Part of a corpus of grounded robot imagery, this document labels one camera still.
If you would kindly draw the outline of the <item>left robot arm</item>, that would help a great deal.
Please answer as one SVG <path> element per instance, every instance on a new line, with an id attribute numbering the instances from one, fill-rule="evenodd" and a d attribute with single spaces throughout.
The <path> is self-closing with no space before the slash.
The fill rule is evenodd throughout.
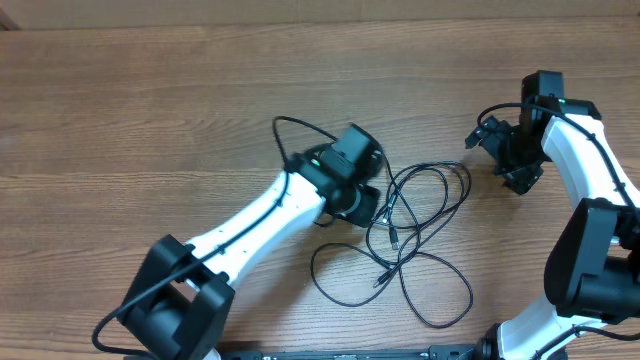
<path id="1" fill-rule="evenodd" d="M 241 280 L 323 214 L 367 226 L 380 196 L 368 182 L 382 162 L 381 145 L 357 125 L 293 154 L 272 185 L 223 224 L 185 243 L 171 235 L 157 241 L 117 320 L 148 358 L 219 358 L 216 346 Z"/>

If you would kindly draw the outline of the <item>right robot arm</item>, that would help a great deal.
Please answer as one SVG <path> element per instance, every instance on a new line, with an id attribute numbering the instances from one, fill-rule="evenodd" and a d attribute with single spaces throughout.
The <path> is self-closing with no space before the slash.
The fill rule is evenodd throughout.
<path id="1" fill-rule="evenodd" d="M 573 214 L 544 270 L 544 293 L 516 317 L 492 326 L 474 359 L 564 359 L 584 334 L 623 342 L 638 335 L 609 326 L 639 315 L 639 191 L 608 145 L 593 102 L 564 94 L 560 72 L 523 78 L 519 122 L 497 120 L 489 107 L 465 140 L 496 162 L 493 173 L 518 195 L 555 165 Z"/>

